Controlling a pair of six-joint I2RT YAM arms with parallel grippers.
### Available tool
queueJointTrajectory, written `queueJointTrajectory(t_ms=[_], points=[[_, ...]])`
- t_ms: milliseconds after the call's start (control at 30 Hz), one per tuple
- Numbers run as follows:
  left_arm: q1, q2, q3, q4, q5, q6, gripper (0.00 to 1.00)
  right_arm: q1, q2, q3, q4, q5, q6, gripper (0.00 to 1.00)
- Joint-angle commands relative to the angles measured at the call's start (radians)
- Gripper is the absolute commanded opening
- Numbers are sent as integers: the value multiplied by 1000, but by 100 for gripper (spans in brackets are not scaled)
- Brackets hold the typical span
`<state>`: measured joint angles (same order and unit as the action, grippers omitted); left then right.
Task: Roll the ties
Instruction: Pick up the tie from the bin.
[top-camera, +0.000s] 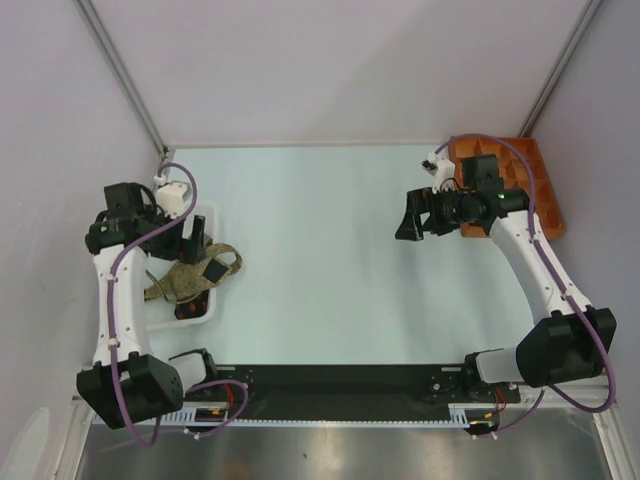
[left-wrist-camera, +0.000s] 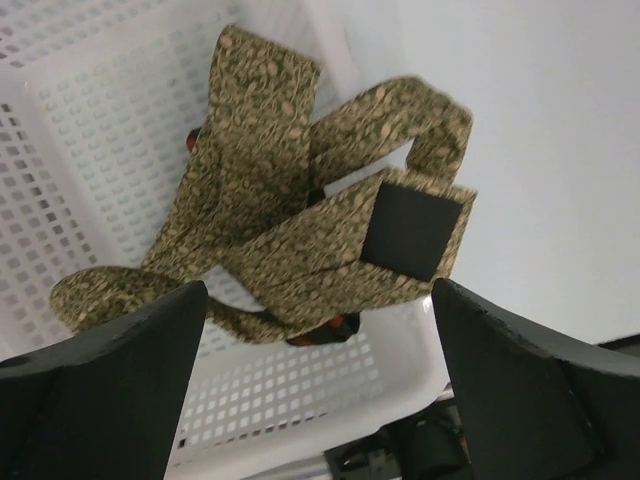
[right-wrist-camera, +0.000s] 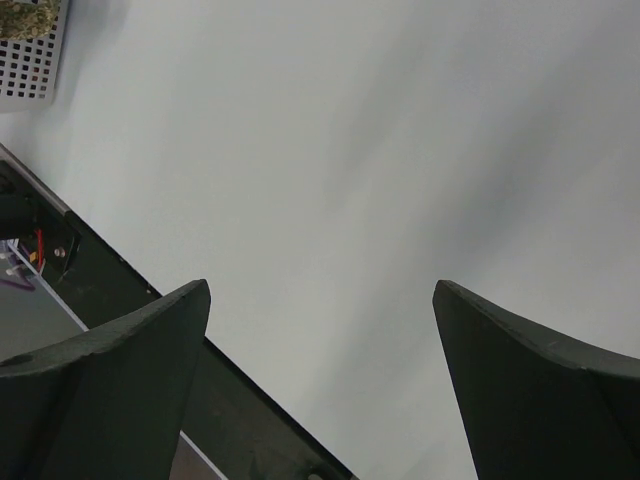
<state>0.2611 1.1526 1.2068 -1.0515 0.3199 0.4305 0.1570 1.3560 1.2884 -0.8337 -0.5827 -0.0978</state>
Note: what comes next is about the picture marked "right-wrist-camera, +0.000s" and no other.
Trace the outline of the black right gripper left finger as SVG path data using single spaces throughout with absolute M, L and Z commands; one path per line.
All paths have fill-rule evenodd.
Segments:
M 168 478 L 209 311 L 195 280 L 2 361 L 2 478 Z

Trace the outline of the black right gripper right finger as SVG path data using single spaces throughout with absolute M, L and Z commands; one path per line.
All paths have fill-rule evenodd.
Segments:
M 449 280 L 433 308 L 479 478 L 638 478 L 638 359 Z

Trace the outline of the olive gold patterned tie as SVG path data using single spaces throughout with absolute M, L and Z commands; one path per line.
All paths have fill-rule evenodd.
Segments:
M 1 2 L 1 39 L 27 40 L 45 36 L 53 29 L 59 1 Z

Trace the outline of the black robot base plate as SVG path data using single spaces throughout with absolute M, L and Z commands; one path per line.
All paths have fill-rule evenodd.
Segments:
M 160 293 L 8 149 L 1 176 L 36 204 L 38 273 L 86 327 L 137 310 Z M 351 479 L 353 473 L 210 340 L 204 340 L 183 436 L 228 479 Z

